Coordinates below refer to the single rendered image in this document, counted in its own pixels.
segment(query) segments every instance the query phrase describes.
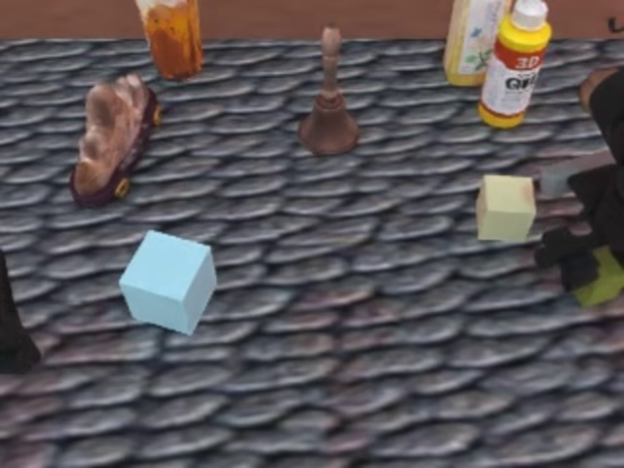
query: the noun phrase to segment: brown shoe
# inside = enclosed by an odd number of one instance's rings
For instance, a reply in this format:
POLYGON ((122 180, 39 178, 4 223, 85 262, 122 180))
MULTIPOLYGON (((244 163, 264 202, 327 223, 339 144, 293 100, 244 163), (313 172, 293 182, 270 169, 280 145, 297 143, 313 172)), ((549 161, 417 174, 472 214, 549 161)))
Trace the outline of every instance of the brown shoe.
POLYGON ((581 105, 586 112, 590 112, 589 108, 589 99, 592 96, 592 93, 596 89, 598 85, 602 83, 606 78, 611 76, 612 74, 619 71, 619 68, 611 67, 611 68, 599 68, 597 70, 592 71, 585 80, 581 83, 581 86, 578 90, 578 97, 581 101, 581 105))

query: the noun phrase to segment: white bottle cap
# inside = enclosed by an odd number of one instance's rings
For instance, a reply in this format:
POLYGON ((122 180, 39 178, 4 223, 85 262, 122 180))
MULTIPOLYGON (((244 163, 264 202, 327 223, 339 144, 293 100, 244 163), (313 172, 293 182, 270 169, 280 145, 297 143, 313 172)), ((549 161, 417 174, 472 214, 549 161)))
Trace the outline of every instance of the white bottle cap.
POLYGON ((519 29, 535 31, 546 23, 548 5, 543 0, 516 0, 511 22, 519 29))

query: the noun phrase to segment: glass of amber liquid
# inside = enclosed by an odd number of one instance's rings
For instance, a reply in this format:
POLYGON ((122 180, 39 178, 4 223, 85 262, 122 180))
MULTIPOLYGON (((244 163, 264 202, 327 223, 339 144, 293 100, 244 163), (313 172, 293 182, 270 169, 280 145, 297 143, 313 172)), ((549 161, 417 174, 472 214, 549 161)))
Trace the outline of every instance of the glass of amber liquid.
POLYGON ((198 0, 136 0, 152 60, 163 78, 181 81, 202 70, 198 0))

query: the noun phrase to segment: brown plunger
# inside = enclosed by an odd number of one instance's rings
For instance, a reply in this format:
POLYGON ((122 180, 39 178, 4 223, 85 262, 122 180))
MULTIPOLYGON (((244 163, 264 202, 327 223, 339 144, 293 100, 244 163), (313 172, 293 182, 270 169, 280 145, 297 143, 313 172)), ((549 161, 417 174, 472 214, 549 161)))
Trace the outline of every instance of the brown plunger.
POLYGON ((323 87, 312 113, 299 125, 301 143, 314 154, 331 155, 349 151, 358 143, 360 129, 346 109, 338 89, 337 70, 342 38, 337 27, 323 30, 323 87))

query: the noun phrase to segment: red label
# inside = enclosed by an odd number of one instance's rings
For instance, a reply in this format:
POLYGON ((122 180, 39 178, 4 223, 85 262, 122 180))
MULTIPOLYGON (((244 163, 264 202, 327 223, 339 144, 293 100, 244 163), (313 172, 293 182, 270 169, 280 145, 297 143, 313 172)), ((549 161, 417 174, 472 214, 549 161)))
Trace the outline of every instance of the red label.
POLYGON ((498 39, 494 44, 494 54, 510 70, 529 71, 539 68, 545 53, 546 47, 537 52, 517 52, 507 49, 498 39))

